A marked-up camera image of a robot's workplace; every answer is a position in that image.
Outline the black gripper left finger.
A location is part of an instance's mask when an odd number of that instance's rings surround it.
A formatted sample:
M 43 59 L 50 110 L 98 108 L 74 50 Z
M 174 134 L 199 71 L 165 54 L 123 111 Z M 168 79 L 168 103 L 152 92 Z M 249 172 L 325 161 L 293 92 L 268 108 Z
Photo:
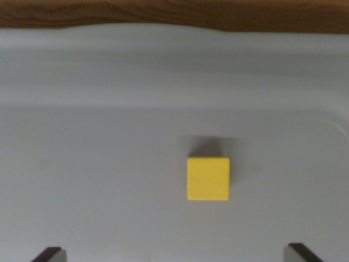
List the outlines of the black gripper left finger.
M 61 247 L 47 247 L 32 262 L 67 262 L 67 252 Z

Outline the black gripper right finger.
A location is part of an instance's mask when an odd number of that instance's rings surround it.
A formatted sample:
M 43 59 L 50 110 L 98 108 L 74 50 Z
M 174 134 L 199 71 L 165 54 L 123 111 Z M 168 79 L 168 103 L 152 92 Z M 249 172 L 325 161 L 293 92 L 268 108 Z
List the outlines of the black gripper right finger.
M 323 262 L 303 243 L 289 243 L 283 249 L 283 262 Z

